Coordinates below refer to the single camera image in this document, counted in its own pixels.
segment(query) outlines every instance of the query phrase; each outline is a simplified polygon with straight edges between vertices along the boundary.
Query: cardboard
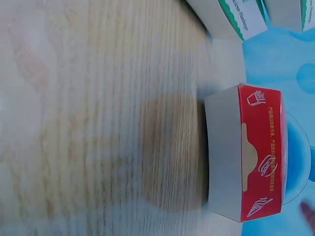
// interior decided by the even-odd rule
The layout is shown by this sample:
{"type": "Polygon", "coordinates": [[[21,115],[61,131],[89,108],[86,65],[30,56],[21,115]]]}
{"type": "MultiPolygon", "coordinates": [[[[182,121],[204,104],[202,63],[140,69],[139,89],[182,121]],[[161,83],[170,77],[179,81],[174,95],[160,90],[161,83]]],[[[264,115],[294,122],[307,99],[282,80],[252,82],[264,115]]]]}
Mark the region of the cardboard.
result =
{"type": "Polygon", "coordinates": [[[281,212],[287,134],[281,92],[239,85],[205,99],[211,210],[244,222],[281,212]]]}
{"type": "Polygon", "coordinates": [[[267,30],[260,0],[187,2],[213,38],[244,41],[267,30]]]}
{"type": "Polygon", "coordinates": [[[272,25],[294,32],[315,28],[313,0],[264,0],[272,25]]]}

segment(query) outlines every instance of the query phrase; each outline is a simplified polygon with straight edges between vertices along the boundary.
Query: green striped box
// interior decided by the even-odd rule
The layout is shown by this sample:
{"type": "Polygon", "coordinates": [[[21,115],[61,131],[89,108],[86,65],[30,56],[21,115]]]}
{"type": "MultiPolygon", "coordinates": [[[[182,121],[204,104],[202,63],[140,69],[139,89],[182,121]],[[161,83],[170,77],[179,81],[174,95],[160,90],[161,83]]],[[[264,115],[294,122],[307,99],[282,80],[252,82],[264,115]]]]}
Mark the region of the green striped box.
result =
{"type": "Polygon", "coordinates": [[[272,25],[294,32],[315,28],[315,0],[264,0],[272,25]]]}
{"type": "Polygon", "coordinates": [[[214,38],[247,40],[267,30],[260,0],[188,0],[214,38]]]}

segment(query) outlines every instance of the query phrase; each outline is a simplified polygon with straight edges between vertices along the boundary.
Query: white box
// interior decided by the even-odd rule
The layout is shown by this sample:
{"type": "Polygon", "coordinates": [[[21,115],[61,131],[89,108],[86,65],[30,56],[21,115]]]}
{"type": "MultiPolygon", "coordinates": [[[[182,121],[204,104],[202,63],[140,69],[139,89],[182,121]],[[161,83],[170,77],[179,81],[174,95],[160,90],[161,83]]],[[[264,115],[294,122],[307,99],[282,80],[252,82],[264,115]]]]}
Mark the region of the white box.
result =
{"type": "Polygon", "coordinates": [[[267,30],[260,0],[188,0],[213,38],[247,40],[267,30]]]}
{"type": "Polygon", "coordinates": [[[239,85],[205,99],[209,205],[244,222],[281,212],[287,134],[280,91],[239,85]]]}
{"type": "Polygon", "coordinates": [[[272,25],[294,32],[315,27],[313,0],[264,0],[272,25]]]}

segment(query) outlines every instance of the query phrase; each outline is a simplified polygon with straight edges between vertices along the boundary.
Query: white cardboard box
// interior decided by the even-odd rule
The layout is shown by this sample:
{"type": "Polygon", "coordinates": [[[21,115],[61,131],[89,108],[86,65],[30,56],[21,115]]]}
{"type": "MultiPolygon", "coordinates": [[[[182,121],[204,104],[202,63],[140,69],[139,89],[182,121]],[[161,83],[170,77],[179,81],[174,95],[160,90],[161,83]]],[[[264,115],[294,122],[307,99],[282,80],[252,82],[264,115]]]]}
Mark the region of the white cardboard box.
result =
{"type": "Polygon", "coordinates": [[[209,205],[244,222],[281,212],[287,134],[281,92],[239,85],[205,99],[209,205]]]}
{"type": "Polygon", "coordinates": [[[267,30],[256,0],[187,1],[213,38],[244,41],[267,30]]]}
{"type": "Polygon", "coordinates": [[[272,25],[294,32],[315,27],[313,0],[264,0],[272,25]]]}

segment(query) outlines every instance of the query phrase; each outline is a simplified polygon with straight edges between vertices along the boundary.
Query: red paper box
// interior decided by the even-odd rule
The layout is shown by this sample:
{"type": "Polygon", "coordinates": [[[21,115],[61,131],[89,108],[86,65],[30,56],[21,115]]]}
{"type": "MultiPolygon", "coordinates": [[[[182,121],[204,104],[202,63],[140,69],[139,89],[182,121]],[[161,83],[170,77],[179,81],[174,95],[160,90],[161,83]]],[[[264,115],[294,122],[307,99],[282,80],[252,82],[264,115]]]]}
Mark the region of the red paper box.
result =
{"type": "Polygon", "coordinates": [[[243,222],[281,212],[287,134],[281,92],[247,85],[205,100],[212,211],[243,222]]]}

